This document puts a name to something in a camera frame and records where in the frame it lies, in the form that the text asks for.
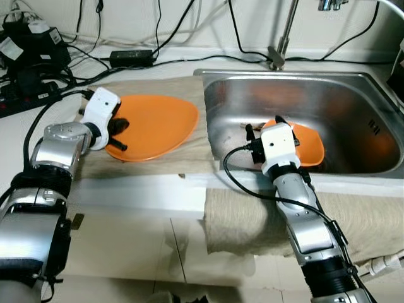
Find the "orange plastic plate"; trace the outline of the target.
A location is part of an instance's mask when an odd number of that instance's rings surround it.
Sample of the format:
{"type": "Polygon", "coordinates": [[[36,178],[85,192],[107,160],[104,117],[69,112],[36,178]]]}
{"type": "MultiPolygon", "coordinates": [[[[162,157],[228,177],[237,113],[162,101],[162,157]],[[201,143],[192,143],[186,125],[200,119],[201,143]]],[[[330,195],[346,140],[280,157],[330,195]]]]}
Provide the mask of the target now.
{"type": "Polygon", "coordinates": [[[184,144],[196,129],[199,110],[185,99],[165,95],[125,95],[114,115],[129,121],[129,127],[113,136],[127,146],[105,147],[112,158],[143,162],[159,158],[184,144]]]}

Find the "orange plastic bowl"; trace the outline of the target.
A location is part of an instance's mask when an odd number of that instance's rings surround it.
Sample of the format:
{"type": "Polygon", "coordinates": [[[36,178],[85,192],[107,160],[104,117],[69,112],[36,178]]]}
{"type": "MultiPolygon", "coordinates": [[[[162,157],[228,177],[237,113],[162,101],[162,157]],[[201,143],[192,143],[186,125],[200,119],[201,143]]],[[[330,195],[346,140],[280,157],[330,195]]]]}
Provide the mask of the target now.
{"type": "Polygon", "coordinates": [[[319,165],[325,158],[325,147],[317,131],[292,122],[288,124],[294,132],[295,153],[300,158],[301,167],[319,165]]]}

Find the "steel sink faucet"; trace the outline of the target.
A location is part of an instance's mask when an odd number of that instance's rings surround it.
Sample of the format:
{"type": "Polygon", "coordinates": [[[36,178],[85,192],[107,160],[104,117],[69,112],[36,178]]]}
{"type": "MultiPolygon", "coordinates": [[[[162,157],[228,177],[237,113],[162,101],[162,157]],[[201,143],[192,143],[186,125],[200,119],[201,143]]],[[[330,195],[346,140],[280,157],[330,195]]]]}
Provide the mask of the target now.
{"type": "MultiPolygon", "coordinates": [[[[349,0],[318,0],[318,11],[339,11],[343,4],[349,3],[349,0]]],[[[294,26],[295,12],[299,6],[300,0],[292,0],[287,20],[285,22],[285,28],[279,39],[277,46],[268,46],[268,60],[269,68],[273,71],[279,71],[285,67],[285,55],[290,42],[290,36],[292,27],[294,26]]]]}

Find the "beige draped cloth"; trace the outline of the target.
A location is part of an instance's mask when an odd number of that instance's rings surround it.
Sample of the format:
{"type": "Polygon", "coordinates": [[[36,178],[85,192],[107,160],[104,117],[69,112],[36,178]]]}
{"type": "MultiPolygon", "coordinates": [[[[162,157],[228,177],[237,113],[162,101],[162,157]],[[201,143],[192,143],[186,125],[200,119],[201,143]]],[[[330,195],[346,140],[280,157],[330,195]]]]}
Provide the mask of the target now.
{"type": "MultiPolygon", "coordinates": [[[[321,191],[318,199],[347,236],[354,262],[403,251],[402,199],[321,191]]],[[[275,204],[248,194],[208,189],[204,231],[208,253],[294,256],[285,219],[275,204]]]]}

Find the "flat black power adapter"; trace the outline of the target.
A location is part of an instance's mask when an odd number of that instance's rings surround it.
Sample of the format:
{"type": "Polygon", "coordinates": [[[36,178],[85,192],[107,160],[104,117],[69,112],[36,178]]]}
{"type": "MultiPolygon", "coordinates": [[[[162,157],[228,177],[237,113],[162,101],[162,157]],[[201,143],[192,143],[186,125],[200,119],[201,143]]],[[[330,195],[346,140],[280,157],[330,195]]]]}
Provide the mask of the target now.
{"type": "Polygon", "coordinates": [[[152,66],[156,58],[153,50],[116,50],[107,60],[112,68],[129,68],[152,66]]]}

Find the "stainless steel sink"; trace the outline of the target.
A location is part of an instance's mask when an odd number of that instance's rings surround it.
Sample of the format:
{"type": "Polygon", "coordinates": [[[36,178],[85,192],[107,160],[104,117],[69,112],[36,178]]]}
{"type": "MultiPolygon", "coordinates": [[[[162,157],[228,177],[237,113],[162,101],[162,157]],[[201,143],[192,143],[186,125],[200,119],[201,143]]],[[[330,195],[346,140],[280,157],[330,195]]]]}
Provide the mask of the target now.
{"type": "Polygon", "coordinates": [[[277,116],[320,135],[325,158],[313,173],[403,177],[404,115],[369,73],[197,69],[208,141],[220,160],[246,144],[246,126],[277,116]]]}

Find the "black power strip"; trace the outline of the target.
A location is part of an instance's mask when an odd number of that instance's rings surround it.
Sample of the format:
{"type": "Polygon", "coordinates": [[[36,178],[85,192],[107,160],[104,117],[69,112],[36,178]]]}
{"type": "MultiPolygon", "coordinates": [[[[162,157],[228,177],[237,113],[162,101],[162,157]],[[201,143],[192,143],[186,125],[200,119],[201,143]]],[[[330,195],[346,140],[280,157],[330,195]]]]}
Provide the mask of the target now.
{"type": "Polygon", "coordinates": [[[11,92],[0,92],[0,119],[20,112],[36,109],[52,101],[61,99],[56,92],[41,93],[32,97],[12,96],[11,92]]]}

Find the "black plug adapter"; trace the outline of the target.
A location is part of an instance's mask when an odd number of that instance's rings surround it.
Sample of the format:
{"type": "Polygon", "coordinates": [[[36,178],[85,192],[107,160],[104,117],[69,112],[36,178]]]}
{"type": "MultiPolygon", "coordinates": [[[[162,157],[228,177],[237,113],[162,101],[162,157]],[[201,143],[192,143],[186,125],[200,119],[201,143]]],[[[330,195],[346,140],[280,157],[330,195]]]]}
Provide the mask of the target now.
{"type": "Polygon", "coordinates": [[[32,97],[44,93],[44,84],[37,68],[22,68],[12,76],[21,96],[32,97]]]}

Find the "black box with white labels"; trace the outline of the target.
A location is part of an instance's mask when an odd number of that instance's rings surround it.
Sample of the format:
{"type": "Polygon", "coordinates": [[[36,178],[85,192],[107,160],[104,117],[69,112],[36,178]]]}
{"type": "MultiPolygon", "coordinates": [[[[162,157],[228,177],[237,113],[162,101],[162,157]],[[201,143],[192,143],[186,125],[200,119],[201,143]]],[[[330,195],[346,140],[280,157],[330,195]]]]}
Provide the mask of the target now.
{"type": "Polygon", "coordinates": [[[61,70],[71,61],[68,44],[44,20],[5,22],[0,32],[0,63],[9,71],[37,64],[61,70]]]}

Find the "robot left leg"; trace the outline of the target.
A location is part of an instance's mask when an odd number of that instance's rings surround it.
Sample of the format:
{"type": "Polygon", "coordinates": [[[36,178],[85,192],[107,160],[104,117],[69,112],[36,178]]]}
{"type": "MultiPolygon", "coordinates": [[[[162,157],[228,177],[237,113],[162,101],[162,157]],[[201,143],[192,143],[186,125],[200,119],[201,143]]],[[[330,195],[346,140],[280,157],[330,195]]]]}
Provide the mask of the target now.
{"type": "Polygon", "coordinates": [[[157,292],[151,295],[145,303],[211,303],[208,298],[203,295],[190,301],[185,301],[179,295],[174,295],[171,292],[157,292]]]}

